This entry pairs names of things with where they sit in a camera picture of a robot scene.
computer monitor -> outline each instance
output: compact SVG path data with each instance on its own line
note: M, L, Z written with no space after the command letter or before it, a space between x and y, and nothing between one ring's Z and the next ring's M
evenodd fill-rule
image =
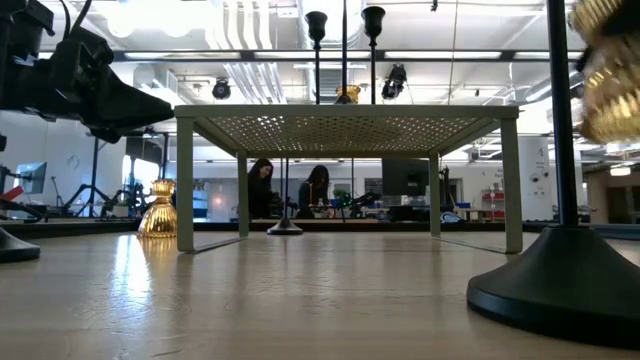
M382 194L424 196L429 186L429 161L382 159Z
M44 191L45 174L47 163L20 164L16 169L19 175L20 186L25 194L42 194Z

black stand base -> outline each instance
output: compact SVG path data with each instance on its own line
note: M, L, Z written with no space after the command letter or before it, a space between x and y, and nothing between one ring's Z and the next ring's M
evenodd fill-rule
M280 219L277 224L267 230L269 235L302 235L302 233L302 229L293 225L289 218Z
M640 268L586 228L545 229L517 259L471 279L467 302L532 332L640 348Z
M19 240L0 228L0 263L35 260L40 258L40 247Z

woman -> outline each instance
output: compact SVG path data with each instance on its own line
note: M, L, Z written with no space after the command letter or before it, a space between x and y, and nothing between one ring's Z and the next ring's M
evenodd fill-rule
M307 181L300 185L298 191L299 218L313 218L310 205L318 205L320 199L324 205L329 204L329 170L324 165L317 165L311 170Z
M273 165L267 159L258 159L249 171L249 215L252 219L264 219L271 215L273 200L271 176Z

metal table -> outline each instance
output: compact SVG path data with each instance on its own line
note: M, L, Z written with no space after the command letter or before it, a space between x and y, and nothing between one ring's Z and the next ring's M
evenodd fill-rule
M248 236L247 158L429 158L430 200L439 204L439 157L500 129L507 213L504 252L519 253L518 113L518 108L511 106L178 106L178 250L195 253ZM193 183L193 132L238 161L239 237L201 247L193 241L193 203L180 201L193 197L192 187L182 185ZM440 237L439 207L431 211L431 234Z

perforated metal tabletop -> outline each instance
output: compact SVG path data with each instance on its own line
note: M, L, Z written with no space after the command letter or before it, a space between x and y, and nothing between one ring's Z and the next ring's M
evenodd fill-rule
M421 105L206 105L176 108L178 121L231 155L428 157L516 119L517 107Z
M430 201L440 203L439 157L500 129L507 210L504 252L522 249L522 210L516 120L511 106L424 105L187 105L178 120L178 248L193 244L193 133L238 160L239 241L249 233L247 158L426 158ZM440 235L439 208L431 211L431 234Z

